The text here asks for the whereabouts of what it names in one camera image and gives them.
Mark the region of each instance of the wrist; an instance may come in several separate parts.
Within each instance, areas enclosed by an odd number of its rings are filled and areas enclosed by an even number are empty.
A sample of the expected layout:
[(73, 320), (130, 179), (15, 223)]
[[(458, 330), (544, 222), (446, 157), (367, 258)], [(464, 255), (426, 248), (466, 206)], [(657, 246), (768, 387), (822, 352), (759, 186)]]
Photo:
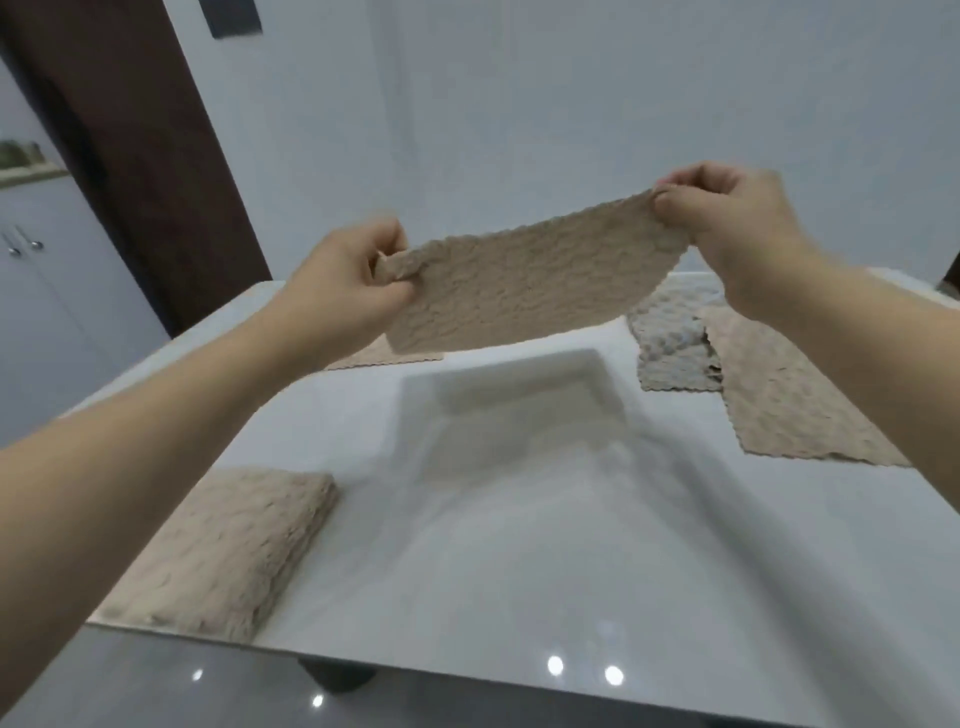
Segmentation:
[(842, 285), (847, 267), (812, 244), (786, 256), (770, 277), (765, 301), (757, 318), (786, 334), (822, 301), (829, 291)]

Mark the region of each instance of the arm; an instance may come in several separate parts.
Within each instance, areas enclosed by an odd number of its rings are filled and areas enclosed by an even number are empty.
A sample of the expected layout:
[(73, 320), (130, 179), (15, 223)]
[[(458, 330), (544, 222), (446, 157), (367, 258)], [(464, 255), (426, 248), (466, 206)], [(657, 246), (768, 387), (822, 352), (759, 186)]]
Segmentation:
[(130, 390), (0, 451), (0, 716), (80, 628), (247, 419), (412, 300), (374, 286), (396, 220), (329, 235), (262, 311)]
[(692, 232), (733, 308), (789, 338), (960, 510), (960, 311), (819, 251), (774, 173), (687, 167), (655, 209)]

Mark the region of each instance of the crumpled towel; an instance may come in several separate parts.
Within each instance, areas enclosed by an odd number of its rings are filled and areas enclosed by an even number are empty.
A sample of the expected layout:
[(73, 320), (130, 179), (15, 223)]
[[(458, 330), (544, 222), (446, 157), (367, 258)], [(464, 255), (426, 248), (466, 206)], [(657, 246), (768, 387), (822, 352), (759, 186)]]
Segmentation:
[(636, 375), (645, 390), (720, 391), (720, 360), (697, 312), (723, 301), (713, 273), (667, 276), (657, 290), (627, 312), (640, 345)]
[(338, 497), (327, 473), (211, 470), (90, 621), (249, 643)]
[(723, 367), (723, 399), (747, 452), (910, 463), (786, 337), (728, 307), (700, 312)]
[(512, 231), (433, 240), (381, 258), (374, 277), (420, 278), (420, 296), (387, 331), (395, 352), (455, 352), (614, 319), (688, 244), (654, 217), (647, 191)]
[(408, 364), (415, 361), (439, 361), (443, 359), (441, 353), (396, 353), (390, 347), (386, 336), (379, 336), (376, 341), (356, 354), (333, 362), (324, 369), (332, 372), (336, 369), (351, 369), (353, 367), (378, 367), (385, 364)]

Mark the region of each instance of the hand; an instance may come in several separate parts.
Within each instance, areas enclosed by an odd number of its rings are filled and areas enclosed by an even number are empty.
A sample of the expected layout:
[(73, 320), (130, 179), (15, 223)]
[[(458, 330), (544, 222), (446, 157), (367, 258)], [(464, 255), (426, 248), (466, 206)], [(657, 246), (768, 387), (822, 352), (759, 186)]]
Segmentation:
[(705, 161), (657, 182), (654, 211), (687, 229), (728, 303), (763, 321), (784, 285), (825, 255), (806, 236), (780, 175)]
[(369, 345), (416, 296), (415, 284), (373, 282), (381, 255), (407, 247), (395, 217), (331, 232), (252, 320), (281, 349), (291, 376), (317, 372)]

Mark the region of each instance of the shelf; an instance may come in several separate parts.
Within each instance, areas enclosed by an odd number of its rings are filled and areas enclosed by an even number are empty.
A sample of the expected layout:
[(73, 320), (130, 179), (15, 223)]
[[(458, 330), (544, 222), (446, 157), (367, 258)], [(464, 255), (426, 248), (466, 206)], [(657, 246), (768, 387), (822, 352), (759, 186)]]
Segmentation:
[(29, 167), (0, 169), (0, 189), (17, 187), (20, 184), (33, 184), (57, 177), (69, 177), (70, 173), (52, 161), (34, 164)]

